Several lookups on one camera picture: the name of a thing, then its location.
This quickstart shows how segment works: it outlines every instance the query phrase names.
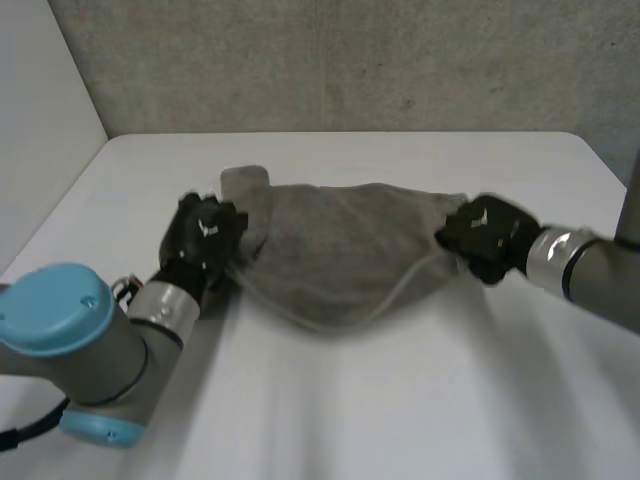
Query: gray cloth bag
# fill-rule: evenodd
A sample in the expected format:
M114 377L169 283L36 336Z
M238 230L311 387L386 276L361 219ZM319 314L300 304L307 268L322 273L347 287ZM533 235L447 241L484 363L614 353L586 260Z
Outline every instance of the gray cloth bag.
M416 302L466 269L434 233L464 195L385 184L269 185L263 167L225 170L222 195L249 214L228 269L287 318L342 331Z

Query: cable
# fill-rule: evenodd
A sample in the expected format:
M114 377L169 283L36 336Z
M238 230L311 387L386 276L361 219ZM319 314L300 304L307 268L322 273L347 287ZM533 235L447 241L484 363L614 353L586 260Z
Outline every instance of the cable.
M56 428L68 405L69 399L65 398L56 408L51 410L37 422L33 422L23 428L12 428L10 430L0 432L0 452L14 450L18 448L18 445L22 442L44 435L48 431Z

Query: white tabletop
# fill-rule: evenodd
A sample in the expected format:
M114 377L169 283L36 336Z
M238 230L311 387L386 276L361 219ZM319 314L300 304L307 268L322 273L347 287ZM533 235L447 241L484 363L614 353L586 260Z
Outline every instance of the white tabletop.
M244 164L273 184L493 191L605 235L624 196L564 133L130 135L102 149L2 280L63 260L107 282L145 278L177 199ZM0 456L1 478L640 478L640 339L517 273L487 290L464 277L333 340L246 296L206 316L138 448L54 432ZM59 396L2 377L0 428Z

